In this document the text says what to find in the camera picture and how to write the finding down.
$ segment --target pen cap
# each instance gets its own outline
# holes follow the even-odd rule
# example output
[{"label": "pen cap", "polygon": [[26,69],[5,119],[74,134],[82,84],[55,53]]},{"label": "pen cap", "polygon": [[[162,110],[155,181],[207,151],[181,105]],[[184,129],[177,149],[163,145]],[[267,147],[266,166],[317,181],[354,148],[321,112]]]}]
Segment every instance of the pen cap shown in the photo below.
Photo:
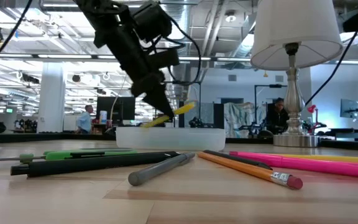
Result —
[{"label": "pen cap", "polygon": [[29,165],[18,165],[11,167],[11,175],[24,175],[29,173]]}]

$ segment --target yellow object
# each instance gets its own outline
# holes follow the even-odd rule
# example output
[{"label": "yellow object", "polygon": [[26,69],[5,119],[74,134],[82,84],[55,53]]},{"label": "yellow object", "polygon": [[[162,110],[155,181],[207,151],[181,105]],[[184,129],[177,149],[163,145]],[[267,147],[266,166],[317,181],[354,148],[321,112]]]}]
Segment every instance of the yellow object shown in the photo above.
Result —
[{"label": "yellow object", "polygon": [[[194,104],[194,102],[192,102],[192,103],[189,103],[189,104],[187,104],[185,106],[182,106],[181,108],[178,108],[173,113],[175,115],[184,114],[184,113],[189,112],[189,110],[193,109],[194,107],[195,107],[195,104]],[[147,124],[143,124],[142,127],[143,128],[150,128],[150,127],[153,127],[155,125],[164,123],[165,121],[168,121],[168,120],[169,120],[169,117],[167,115],[164,115],[162,117],[159,117],[159,118],[155,119],[152,122],[149,122]]]},{"label": "yellow object", "polygon": [[315,159],[322,161],[338,161],[338,162],[358,162],[358,157],[351,156],[320,156],[320,155],[290,155],[290,154],[273,154],[298,159]]}]

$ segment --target desk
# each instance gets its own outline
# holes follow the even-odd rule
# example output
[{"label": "desk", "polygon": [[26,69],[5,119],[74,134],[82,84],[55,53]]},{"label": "desk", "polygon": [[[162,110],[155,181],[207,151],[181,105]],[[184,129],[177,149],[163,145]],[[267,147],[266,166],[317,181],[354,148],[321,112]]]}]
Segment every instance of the desk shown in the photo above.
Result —
[{"label": "desk", "polygon": [[[39,141],[0,144],[1,156],[46,150],[116,147],[112,141]],[[225,151],[358,156],[358,151],[227,144]],[[277,169],[302,178],[290,190],[200,158],[140,187],[129,173],[147,165],[36,179],[9,175],[0,162],[0,223],[182,224],[358,223],[358,178]]]},{"label": "desk", "polygon": [[26,129],[26,130],[23,130],[23,129],[11,129],[11,130],[8,130],[8,131],[12,131],[13,133],[37,133],[33,129]]},{"label": "desk", "polygon": [[358,141],[358,129],[353,128],[331,128],[331,132],[337,138],[350,138]]},{"label": "desk", "polygon": [[101,134],[107,130],[107,124],[92,124],[92,133],[97,133],[97,130],[101,130]]}]

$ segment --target black cord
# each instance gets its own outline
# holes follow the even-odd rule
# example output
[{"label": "black cord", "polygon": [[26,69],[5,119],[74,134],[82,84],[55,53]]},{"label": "black cord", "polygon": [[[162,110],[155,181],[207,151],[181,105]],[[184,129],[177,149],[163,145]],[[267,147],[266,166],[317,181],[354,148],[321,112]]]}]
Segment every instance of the black cord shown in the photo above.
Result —
[{"label": "black cord", "polygon": [[7,45],[7,43],[12,39],[13,35],[16,33],[17,28],[20,26],[20,23],[22,23],[25,14],[29,10],[31,3],[32,3],[32,0],[29,0],[27,2],[27,5],[25,6],[25,8],[23,10],[22,15],[20,16],[19,20],[16,22],[16,25],[13,27],[13,30],[11,31],[11,33],[8,35],[8,37],[6,38],[6,40],[4,41],[2,46],[0,47],[0,53],[4,50],[4,48]]},{"label": "black cord", "polygon": [[158,36],[156,38],[156,40],[151,41],[152,45],[150,47],[143,47],[143,46],[141,46],[141,47],[143,50],[149,51],[149,53],[150,53],[151,51],[153,51],[155,49],[155,46],[158,44],[158,42],[160,42],[160,40],[161,40],[161,36]]},{"label": "black cord", "polygon": [[326,86],[327,83],[333,78],[333,76],[335,75],[335,73],[336,73],[336,71],[338,70],[339,66],[341,65],[341,63],[342,63],[342,61],[343,61],[343,59],[344,59],[344,57],[345,57],[347,51],[349,50],[349,48],[351,47],[351,45],[352,45],[354,39],[356,38],[357,34],[358,34],[358,31],[354,32],[354,35],[353,35],[352,39],[349,41],[349,44],[347,45],[345,51],[343,51],[342,57],[341,57],[341,59],[339,59],[338,64],[336,65],[336,67],[335,67],[333,73],[332,73],[332,74],[328,77],[328,79],[320,86],[320,88],[318,88],[318,90],[313,94],[313,96],[311,96],[311,98],[305,103],[305,105],[307,105],[308,103],[310,103],[311,100],[312,100],[312,99],[324,88],[324,86]]},{"label": "black cord", "polygon": [[167,41],[169,41],[169,42],[172,42],[172,43],[174,43],[174,44],[178,44],[178,45],[180,45],[180,46],[182,46],[182,47],[186,47],[186,44],[181,43],[181,42],[176,41],[176,40],[172,40],[171,38],[164,37],[164,39],[167,40]]},{"label": "black cord", "polygon": [[157,49],[155,48],[155,46],[157,45],[157,43],[159,42],[160,39],[157,38],[157,41],[154,42],[154,40],[152,40],[152,49],[154,50],[154,53],[157,53]]},{"label": "black cord", "polygon": [[185,32],[185,31],[183,31],[181,28],[180,28],[180,26],[179,26],[179,24],[174,20],[174,19],[172,19],[172,17],[170,17],[169,16],[169,18],[170,18],[170,20],[172,21],[172,23],[178,28],[178,30],[187,38],[187,39],[189,39],[194,45],[195,45],[195,47],[196,47],[196,49],[197,49],[197,53],[198,53],[198,68],[197,68],[197,74],[196,74],[196,78],[193,80],[193,81],[191,81],[191,82],[181,82],[181,81],[176,81],[175,83],[177,83],[177,84],[180,84],[180,85],[192,85],[192,84],[194,84],[194,83],[196,83],[197,82],[197,80],[199,79],[199,77],[200,77],[200,71],[201,71],[201,51],[200,51],[200,48],[198,47],[198,44]]}]

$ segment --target person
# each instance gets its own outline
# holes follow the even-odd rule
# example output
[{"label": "person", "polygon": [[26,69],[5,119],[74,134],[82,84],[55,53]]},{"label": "person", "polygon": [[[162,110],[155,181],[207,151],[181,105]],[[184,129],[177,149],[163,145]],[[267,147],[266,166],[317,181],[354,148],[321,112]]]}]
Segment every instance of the person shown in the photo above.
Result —
[{"label": "person", "polygon": [[77,119],[77,134],[89,134],[91,132],[91,113],[93,113],[92,105],[86,105],[85,112]]},{"label": "person", "polygon": [[273,134],[280,134],[286,130],[289,119],[288,113],[284,109],[284,99],[278,98],[274,107],[269,108],[267,111],[267,129]]}]

